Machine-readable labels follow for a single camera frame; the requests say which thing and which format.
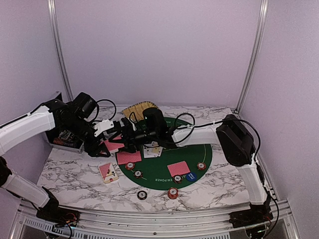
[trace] poker mat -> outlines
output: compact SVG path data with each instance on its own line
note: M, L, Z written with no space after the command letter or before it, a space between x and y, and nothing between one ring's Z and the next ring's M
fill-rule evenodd
M165 117L165 121L168 126L173 126L175 118ZM139 122L141 127L145 127L143 121ZM186 121L177 120L177 125L187 125ZM187 187L201 177L207 172L211 162L212 162L212 149L210 144L201 145L189 145L177 149L163 149L161 156L156 158L144 158L143 149L141 150L142 161L136 162L133 170L127 170L125 165L119 165L121 171L133 182L150 189L156 190L168 190L171 187L183 188ZM180 183L175 183L168 170L168 165L185 161L191 171L197 176L194 181L189 181L189 177L185 175L182 176L182 181ZM206 168L204 170L199 170L197 164L199 162L204 162ZM142 178L136 178L134 172L140 170L143 173Z

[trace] marble table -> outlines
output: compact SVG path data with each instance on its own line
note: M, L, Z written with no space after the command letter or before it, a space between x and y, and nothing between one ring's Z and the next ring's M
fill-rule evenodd
M175 118L183 112L194 115L196 124L223 119L231 114L229 108L211 107L160 107L165 117ZM100 119L108 119L113 109L101 107ZM120 112L114 118L123 117ZM192 122L189 116L182 120ZM78 208L126 211L126 212L164 212L200 210L222 207L249 201L244 182L237 169L229 165L220 144L213 144L213 160L207 173L196 183L179 190L176 200L168 198L166 191L144 188L127 178L110 158L91 158L87 153L65 151L54 148L45 163L38 185L49 189L61 205ZM104 184L98 166L112 162L119 179ZM137 192L145 190L146 200L137 198Z

